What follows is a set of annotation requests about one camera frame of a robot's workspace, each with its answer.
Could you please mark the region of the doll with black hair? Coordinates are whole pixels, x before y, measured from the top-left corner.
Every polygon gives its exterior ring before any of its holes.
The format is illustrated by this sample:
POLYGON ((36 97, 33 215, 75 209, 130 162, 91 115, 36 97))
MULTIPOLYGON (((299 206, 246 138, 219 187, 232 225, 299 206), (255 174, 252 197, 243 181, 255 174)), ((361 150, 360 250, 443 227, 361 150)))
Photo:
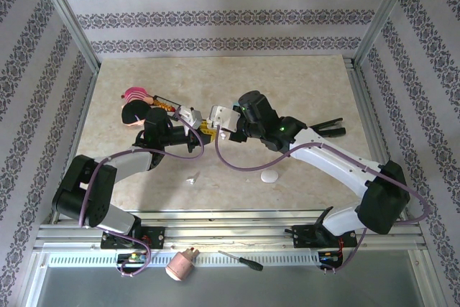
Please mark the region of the doll with black hair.
POLYGON ((121 108, 121 121, 127 126, 143 125, 147 112, 154 105, 154 98, 142 88, 133 86, 121 96, 124 105, 121 108))

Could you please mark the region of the small circuit board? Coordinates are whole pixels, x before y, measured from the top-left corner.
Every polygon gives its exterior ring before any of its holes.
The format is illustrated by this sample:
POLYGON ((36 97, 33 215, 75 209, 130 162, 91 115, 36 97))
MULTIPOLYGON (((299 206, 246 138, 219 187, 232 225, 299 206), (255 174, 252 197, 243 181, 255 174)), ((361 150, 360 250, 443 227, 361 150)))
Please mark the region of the small circuit board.
POLYGON ((342 251, 319 252, 318 257, 321 262, 325 262, 327 265, 332 265, 342 262, 343 253, 342 251))
POLYGON ((116 263, 121 264, 144 264, 147 260, 147 255, 140 252, 124 253, 117 257, 116 263))

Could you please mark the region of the pink cylindrical part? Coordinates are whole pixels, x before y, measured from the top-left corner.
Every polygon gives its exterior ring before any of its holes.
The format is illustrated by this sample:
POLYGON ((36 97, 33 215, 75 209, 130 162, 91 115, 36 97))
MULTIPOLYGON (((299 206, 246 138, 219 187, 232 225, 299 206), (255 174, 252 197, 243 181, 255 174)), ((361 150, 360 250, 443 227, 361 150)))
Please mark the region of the pink cylindrical part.
POLYGON ((194 268, 193 261, 200 254, 194 247, 178 252, 167 264, 165 271, 169 277, 176 281, 184 281, 194 268))

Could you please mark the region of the grey metal sheet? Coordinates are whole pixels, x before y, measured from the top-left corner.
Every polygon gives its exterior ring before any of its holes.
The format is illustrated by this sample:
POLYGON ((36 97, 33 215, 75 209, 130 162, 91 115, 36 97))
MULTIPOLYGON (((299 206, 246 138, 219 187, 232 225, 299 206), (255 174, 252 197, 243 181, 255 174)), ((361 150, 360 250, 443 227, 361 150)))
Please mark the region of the grey metal sheet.
POLYGON ((37 307, 424 307, 413 279, 308 267, 196 268, 183 282, 162 268, 123 278, 112 268, 51 268, 37 307))

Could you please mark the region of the aluminium side rail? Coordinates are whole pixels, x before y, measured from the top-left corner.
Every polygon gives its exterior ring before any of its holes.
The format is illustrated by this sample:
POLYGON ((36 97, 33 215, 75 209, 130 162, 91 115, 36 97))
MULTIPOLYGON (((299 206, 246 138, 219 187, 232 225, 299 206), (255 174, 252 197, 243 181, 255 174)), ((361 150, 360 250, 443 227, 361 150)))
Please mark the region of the aluminium side rail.
POLYGON ((81 75, 72 98, 67 102, 67 109, 59 110, 58 117, 53 122, 55 130, 53 145, 56 153, 52 156, 52 167, 47 176, 47 191, 42 200, 46 212, 43 223, 50 224, 55 217, 55 212, 52 210, 52 199, 70 161, 76 155, 97 76, 98 73, 81 75))
POLYGON ((386 163, 390 158, 385 149, 384 140, 378 127, 377 117, 372 108, 372 102, 365 87, 362 74, 354 65, 352 59, 344 58, 344 65, 349 77, 351 89, 356 101, 356 107, 358 108, 372 159, 381 164, 386 163))

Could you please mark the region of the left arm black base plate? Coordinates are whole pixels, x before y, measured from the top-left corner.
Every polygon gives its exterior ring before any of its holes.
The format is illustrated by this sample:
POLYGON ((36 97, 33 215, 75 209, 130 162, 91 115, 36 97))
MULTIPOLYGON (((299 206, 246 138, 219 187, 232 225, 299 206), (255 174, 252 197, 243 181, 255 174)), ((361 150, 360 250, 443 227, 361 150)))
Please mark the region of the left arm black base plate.
POLYGON ((123 237, 103 232, 101 249, 163 249, 164 239, 164 227, 140 226, 123 237))

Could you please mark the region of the aluminium mounting rail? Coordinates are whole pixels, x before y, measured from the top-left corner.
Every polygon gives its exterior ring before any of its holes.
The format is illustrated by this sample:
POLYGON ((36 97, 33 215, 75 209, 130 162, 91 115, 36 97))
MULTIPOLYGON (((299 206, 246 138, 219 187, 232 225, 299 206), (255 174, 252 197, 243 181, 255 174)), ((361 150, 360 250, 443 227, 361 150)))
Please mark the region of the aluminium mounting rail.
MULTIPOLYGON (((138 212, 145 226, 165 229, 164 249, 195 247, 202 252, 227 249, 235 252, 289 251, 293 240, 286 233, 292 225, 312 224, 319 210, 235 210, 138 212)), ((102 232, 80 228, 76 221, 59 216, 39 227, 36 252, 90 251, 100 248, 102 232)))

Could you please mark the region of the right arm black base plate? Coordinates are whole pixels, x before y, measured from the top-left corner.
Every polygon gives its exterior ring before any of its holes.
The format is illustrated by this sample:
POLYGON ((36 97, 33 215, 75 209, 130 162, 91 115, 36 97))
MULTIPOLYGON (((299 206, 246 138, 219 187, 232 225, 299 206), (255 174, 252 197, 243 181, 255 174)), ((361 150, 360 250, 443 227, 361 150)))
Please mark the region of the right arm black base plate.
POLYGON ((294 248, 345 248, 357 245, 356 234, 345 232, 340 236, 333 235, 323 225, 294 225, 291 228, 294 248))

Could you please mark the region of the black handled screwdriver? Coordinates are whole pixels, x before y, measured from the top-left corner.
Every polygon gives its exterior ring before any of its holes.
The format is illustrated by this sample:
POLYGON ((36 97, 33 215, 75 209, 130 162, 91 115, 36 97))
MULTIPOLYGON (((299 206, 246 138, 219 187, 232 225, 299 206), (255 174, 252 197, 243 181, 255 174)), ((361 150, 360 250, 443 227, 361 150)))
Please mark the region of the black handled screwdriver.
POLYGON ((224 251, 221 251, 221 250, 219 250, 218 253, 221 254, 221 255, 227 256, 227 257, 229 257, 231 259, 234 259, 238 263, 246 265, 247 267, 251 268, 252 270, 255 270, 255 271, 258 271, 258 272, 263 271, 264 266, 262 264, 256 262, 256 261, 254 261, 254 260, 250 260, 250 259, 247 259, 245 257, 240 257, 240 256, 236 256, 236 255, 231 255, 231 254, 229 254, 227 252, 224 252, 224 251))

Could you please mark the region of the aluminium frame post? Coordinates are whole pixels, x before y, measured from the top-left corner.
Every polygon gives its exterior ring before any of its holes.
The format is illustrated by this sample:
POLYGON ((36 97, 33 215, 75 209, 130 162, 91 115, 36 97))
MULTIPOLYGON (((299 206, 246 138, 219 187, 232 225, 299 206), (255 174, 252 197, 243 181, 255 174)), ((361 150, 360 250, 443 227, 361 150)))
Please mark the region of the aluminium frame post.
POLYGON ((100 71, 101 62, 98 59, 90 40, 86 37, 86 34, 83 31, 83 28, 68 0, 52 0, 52 2, 62 19, 63 24, 68 28, 72 38, 75 40, 78 49, 82 52, 87 63, 90 65, 91 70, 94 73, 98 73, 100 71))
POLYGON ((354 68, 361 66, 364 62, 372 44, 377 39, 380 30, 384 27, 396 3, 397 0, 382 0, 381 4, 378 6, 373 20, 352 58, 354 68))

